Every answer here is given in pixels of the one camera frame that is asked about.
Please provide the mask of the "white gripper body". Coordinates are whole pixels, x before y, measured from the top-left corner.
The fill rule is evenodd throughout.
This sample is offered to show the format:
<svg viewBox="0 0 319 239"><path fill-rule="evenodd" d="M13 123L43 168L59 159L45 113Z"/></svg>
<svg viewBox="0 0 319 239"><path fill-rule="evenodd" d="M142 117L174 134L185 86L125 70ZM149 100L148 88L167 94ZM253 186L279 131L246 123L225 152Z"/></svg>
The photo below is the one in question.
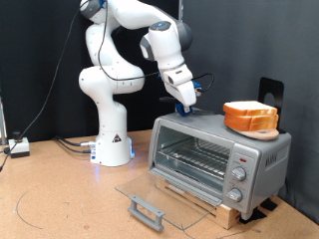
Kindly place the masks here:
<svg viewBox="0 0 319 239"><path fill-rule="evenodd" d="M164 83L164 87L169 94L186 107L196 103L196 94L192 81L187 81L177 86L171 83Z"/></svg>

